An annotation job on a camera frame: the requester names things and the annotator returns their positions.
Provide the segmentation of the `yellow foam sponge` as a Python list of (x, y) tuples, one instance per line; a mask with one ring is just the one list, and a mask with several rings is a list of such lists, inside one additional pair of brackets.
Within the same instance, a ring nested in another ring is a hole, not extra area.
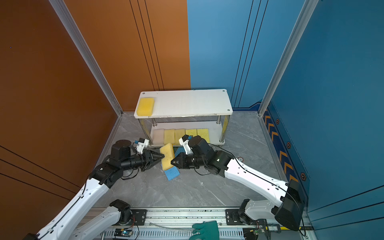
[(175, 158), (174, 147), (172, 143), (168, 143), (160, 148), (160, 153), (164, 155), (162, 159), (163, 171), (169, 170), (173, 167), (171, 161)]
[(180, 145), (180, 138), (182, 138), (186, 134), (185, 129), (175, 129), (175, 145)]
[(175, 129), (164, 130), (164, 145), (175, 145)]

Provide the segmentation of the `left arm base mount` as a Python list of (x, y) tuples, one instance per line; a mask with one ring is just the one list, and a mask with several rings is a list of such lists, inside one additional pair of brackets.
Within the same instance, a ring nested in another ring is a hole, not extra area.
[(144, 226), (147, 218), (147, 212), (148, 211), (146, 209), (131, 209), (127, 226)]

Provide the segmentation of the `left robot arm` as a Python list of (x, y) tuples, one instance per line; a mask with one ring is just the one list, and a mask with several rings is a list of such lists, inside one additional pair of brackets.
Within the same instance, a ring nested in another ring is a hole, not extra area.
[(133, 224), (135, 218), (130, 204), (115, 200), (104, 213), (95, 217), (82, 230), (76, 227), (94, 204), (118, 180), (129, 180), (123, 174), (128, 170), (146, 171), (157, 165), (164, 154), (149, 150), (145, 139), (132, 143), (119, 140), (112, 145), (111, 153), (89, 174), (85, 184), (63, 210), (38, 233), (28, 233), (26, 240), (93, 239), (113, 224)]

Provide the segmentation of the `yellow foam sponge front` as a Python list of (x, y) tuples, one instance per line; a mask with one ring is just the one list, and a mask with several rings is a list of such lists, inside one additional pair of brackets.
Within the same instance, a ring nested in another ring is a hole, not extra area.
[(164, 145), (175, 145), (175, 129), (164, 130)]

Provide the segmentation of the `thick yellow sponge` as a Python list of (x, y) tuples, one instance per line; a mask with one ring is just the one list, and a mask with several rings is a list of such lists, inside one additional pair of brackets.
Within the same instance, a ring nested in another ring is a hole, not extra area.
[(139, 105), (137, 108), (137, 115), (139, 117), (150, 117), (153, 114), (153, 109), (155, 105), (154, 98), (141, 98), (139, 100)]

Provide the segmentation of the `yellow-green sponge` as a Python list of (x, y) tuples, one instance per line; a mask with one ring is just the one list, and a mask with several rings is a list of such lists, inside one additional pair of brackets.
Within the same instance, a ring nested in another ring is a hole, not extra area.
[(207, 143), (210, 143), (209, 129), (197, 129), (197, 135), (206, 140)]
[(187, 129), (186, 130), (186, 135), (193, 136), (193, 137), (197, 136), (198, 135), (197, 129)]

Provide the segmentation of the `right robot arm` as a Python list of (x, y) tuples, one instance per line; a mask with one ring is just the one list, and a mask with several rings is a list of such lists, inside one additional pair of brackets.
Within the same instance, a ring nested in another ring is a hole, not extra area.
[(181, 138), (184, 152), (171, 160), (178, 169), (203, 167), (211, 175), (236, 181), (265, 198), (265, 201), (245, 199), (237, 217), (245, 225), (254, 225), (261, 219), (275, 219), (292, 231), (300, 231), (304, 225), (305, 195), (300, 184), (269, 177), (240, 162), (230, 151), (209, 144), (200, 136)]

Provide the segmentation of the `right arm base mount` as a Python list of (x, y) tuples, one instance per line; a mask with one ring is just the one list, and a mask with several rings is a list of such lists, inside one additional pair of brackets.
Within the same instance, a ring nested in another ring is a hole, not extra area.
[(226, 221), (229, 226), (249, 225), (250, 220), (245, 211), (240, 209), (226, 209)]

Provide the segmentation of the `pale pink foam sponge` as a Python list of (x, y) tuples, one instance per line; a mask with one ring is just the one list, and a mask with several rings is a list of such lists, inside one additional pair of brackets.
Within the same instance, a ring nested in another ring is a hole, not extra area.
[(164, 145), (164, 135), (165, 135), (164, 129), (153, 130), (153, 132), (152, 132), (153, 145), (163, 146)]

